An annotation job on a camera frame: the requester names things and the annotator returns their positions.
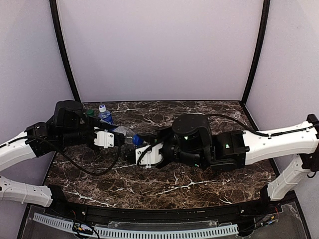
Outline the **blue Pepsi bottle cap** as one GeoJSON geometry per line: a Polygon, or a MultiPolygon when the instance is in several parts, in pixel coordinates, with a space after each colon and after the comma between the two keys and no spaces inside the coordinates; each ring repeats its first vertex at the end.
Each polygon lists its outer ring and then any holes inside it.
{"type": "Polygon", "coordinates": [[[140,145],[142,145],[144,143],[144,140],[141,137],[139,137],[137,134],[135,134],[132,137],[132,143],[135,146],[140,146],[140,145]]]}

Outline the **clear plastic bottle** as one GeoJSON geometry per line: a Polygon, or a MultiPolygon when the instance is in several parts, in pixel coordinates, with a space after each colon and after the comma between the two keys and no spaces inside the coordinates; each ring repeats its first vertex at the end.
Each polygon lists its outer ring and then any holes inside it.
{"type": "Polygon", "coordinates": [[[240,113],[239,111],[236,111],[236,112],[234,113],[234,118],[237,119],[237,120],[239,120],[239,119],[241,118],[241,113],[240,113]]]}

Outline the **Pepsi bottle blue label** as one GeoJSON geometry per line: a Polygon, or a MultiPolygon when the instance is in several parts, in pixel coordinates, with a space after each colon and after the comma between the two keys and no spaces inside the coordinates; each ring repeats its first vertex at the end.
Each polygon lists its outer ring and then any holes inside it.
{"type": "Polygon", "coordinates": [[[126,144],[133,145],[132,137],[137,134],[136,132],[132,131],[130,128],[125,126],[119,126],[113,130],[115,133],[122,133],[126,137],[126,144]]]}

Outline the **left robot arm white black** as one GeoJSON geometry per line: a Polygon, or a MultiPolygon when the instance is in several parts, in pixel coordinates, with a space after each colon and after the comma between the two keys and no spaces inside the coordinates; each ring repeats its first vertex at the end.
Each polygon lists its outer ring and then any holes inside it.
{"type": "MultiPolygon", "coordinates": [[[[59,101],[48,121],[27,127],[25,131],[0,146],[0,169],[5,170],[20,162],[55,151],[86,174],[105,175],[110,171],[109,168],[90,172],[77,165],[64,153],[64,149],[86,144],[104,149],[117,147],[120,150],[125,144],[125,136],[113,132],[114,128],[115,126],[101,121],[98,117],[87,116],[80,102],[59,101]]],[[[1,176],[0,199],[50,207],[56,201],[65,201],[65,195],[60,186],[31,185],[1,176]]]]}

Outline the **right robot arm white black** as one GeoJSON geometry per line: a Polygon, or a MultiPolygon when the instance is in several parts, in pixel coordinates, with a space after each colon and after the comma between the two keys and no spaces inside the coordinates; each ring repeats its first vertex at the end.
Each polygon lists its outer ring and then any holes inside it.
{"type": "Polygon", "coordinates": [[[124,159],[141,167],[161,168],[171,162],[213,171],[233,171],[265,159],[290,155],[291,162],[261,189],[264,204],[282,200],[302,179],[319,170],[319,120],[314,114],[297,125],[255,131],[212,134],[207,115],[185,114],[155,134],[139,134],[124,159]]]}

